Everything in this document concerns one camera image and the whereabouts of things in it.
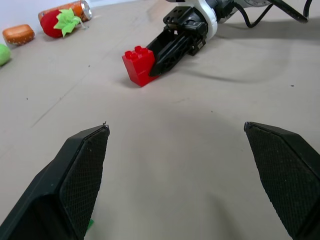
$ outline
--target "soda can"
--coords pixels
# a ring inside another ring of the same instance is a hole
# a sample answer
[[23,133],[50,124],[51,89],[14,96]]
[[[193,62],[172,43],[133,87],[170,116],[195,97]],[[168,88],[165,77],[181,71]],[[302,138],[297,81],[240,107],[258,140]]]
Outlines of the soda can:
[[69,8],[73,10],[75,16],[81,18],[82,22],[89,21],[92,18],[92,12],[89,7],[89,4],[85,0],[79,0],[40,12],[38,14],[39,22],[45,14],[51,11]]

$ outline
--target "red lego brick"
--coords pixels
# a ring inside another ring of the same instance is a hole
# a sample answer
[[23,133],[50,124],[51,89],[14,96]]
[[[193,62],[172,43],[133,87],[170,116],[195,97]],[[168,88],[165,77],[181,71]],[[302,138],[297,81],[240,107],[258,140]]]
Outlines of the red lego brick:
[[159,76],[149,76],[155,63],[154,53],[141,46],[136,46],[134,51],[126,51],[122,56],[125,68],[132,82],[140,87],[150,83]]

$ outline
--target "green object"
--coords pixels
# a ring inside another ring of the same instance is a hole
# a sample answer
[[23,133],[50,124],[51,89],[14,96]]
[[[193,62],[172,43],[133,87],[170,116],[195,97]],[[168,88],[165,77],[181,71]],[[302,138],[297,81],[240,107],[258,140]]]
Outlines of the green object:
[[72,11],[71,8],[69,9],[60,9],[61,13],[56,16],[58,19],[58,23],[54,25],[54,29],[61,29],[63,37],[67,33],[72,33],[74,28],[81,23],[83,26],[83,23],[81,21],[81,18],[78,16],[75,16],[74,11]]
[[11,56],[10,49],[6,46],[0,43],[0,66],[6,64]]
[[89,222],[89,225],[88,225],[88,228],[86,229],[87,231],[89,230],[89,228],[91,228],[92,224],[94,224],[95,221],[93,221],[92,219],[90,219],[90,222]]

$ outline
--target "green strawberry leaves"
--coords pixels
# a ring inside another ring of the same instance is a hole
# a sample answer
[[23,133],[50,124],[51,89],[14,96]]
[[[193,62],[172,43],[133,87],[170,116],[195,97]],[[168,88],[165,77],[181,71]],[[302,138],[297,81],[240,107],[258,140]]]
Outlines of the green strawberry leaves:
[[54,25],[54,29],[61,29],[63,37],[67,33],[71,33],[74,28],[79,24],[82,23],[81,18],[78,16],[75,16],[74,11],[69,9],[60,9],[61,13],[56,16],[58,19],[58,23]]

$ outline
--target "white wall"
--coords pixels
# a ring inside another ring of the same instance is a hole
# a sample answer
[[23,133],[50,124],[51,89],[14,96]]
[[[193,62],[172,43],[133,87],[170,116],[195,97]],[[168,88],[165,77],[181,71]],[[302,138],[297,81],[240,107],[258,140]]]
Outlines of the white wall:
[[[42,30],[38,13],[59,5],[73,2],[75,0],[2,0],[1,1],[1,20],[0,20],[0,43],[5,43],[2,37],[2,31],[16,25],[29,24],[35,31]],[[86,0],[91,8],[116,4],[121,2],[129,2],[134,0]]]

